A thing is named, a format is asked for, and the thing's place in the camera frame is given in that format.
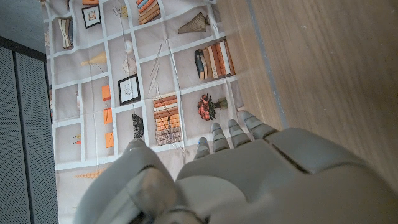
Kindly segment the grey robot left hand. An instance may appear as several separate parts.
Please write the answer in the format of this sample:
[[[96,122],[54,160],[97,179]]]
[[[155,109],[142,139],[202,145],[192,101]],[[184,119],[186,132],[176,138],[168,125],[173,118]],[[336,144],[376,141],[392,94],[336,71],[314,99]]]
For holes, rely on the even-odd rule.
[[[88,188],[74,223],[396,223],[397,192],[364,160],[304,129],[249,112],[218,123],[173,179],[132,140]]]

